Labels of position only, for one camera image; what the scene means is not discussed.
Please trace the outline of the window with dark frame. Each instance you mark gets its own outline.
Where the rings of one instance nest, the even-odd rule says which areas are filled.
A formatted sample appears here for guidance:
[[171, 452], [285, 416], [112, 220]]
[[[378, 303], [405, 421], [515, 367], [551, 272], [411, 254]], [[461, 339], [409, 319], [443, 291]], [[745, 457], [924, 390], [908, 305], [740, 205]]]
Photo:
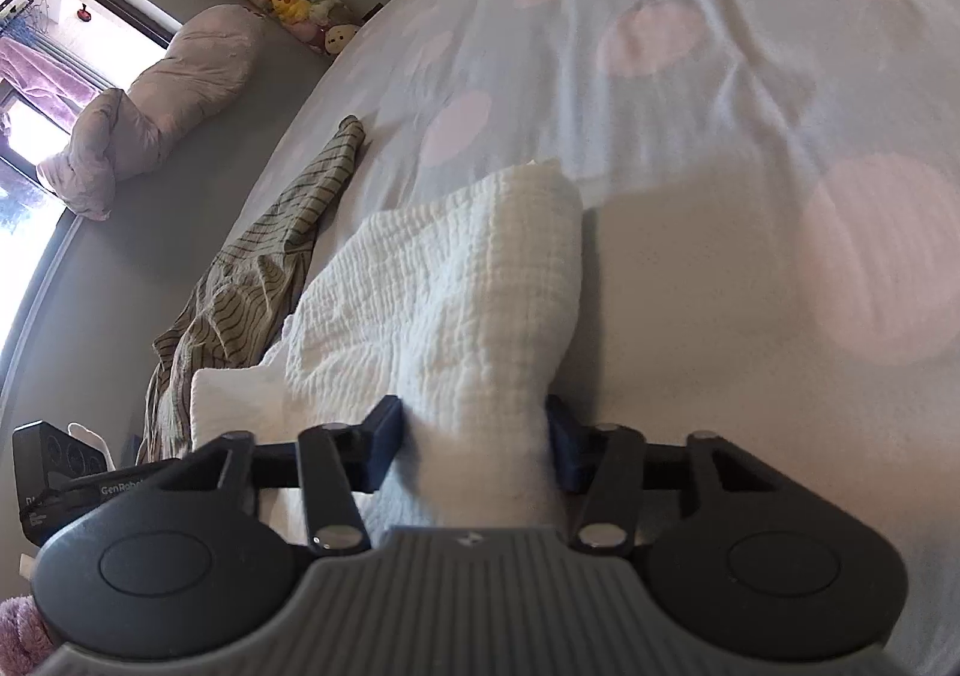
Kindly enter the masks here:
[[[127, 88], [178, 30], [137, 0], [2, 0], [2, 37], [28, 45], [99, 92]], [[55, 125], [2, 77], [2, 294], [23, 294], [68, 211], [37, 178], [67, 146]]]

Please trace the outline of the purple curtain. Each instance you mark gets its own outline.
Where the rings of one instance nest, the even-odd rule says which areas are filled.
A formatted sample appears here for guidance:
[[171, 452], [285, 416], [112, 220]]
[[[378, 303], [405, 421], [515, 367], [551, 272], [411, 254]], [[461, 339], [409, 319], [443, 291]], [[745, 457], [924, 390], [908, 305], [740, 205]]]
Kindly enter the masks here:
[[70, 131], [98, 89], [68, 68], [13, 38], [0, 38], [2, 77], [45, 116]]

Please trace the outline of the white crinkle cotton garment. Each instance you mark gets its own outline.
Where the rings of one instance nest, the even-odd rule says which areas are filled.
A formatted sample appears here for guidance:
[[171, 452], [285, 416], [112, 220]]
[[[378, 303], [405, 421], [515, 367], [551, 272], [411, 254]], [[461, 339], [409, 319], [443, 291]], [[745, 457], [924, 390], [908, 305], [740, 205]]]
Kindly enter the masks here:
[[203, 369], [190, 437], [283, 444], [404, 406], [402, 447], [360, 495], [371, 538], [394, 527], [551, 527], [545, 398], [578, 322], [583, 205], [551, 164], [509, 167], [361, 224], [304, 289], [256, 366]]

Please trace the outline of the olive striped shirt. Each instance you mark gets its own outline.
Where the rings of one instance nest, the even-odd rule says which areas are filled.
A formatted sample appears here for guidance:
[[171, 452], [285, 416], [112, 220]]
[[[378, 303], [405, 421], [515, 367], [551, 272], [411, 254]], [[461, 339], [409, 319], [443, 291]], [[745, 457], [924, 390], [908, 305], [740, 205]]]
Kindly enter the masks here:
[[178, 318], [153, 341], [140, 463], [179, 458], [192, 447], [195, 373], [255, 366], [278, 338], [306, 284], [322, 216], [350, 182], [364, 138], [359, 118], [343, 118], [274, 203], [218, 250]]

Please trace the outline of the pink rolled duvet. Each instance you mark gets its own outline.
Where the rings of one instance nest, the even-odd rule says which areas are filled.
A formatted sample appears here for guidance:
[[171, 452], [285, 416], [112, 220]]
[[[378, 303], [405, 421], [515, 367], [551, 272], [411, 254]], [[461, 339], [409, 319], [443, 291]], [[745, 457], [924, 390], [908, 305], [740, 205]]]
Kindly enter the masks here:
[[104, 89], [86, 105], [67, 146], [37, 166], [39, 182], [76, 216], [106, 221], [119, 183], [156, 171], [238, 97], [264, 43], [265, 19], [239, 4], [192, 17], [130, 88]]

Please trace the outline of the grey bedsheet pink dots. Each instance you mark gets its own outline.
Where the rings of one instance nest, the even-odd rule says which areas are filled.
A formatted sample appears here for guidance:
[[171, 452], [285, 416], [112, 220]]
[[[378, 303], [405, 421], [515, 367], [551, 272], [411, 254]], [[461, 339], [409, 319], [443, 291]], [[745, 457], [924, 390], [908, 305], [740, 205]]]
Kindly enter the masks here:
[[245, 201], [342, 116], [368, 151], [320, 237], [556, 162], [583, 297], [558, 394], [659, 442], [709, 429], [887, 536], [890, 640], [958, 668], [958, 0], [392, 0]]

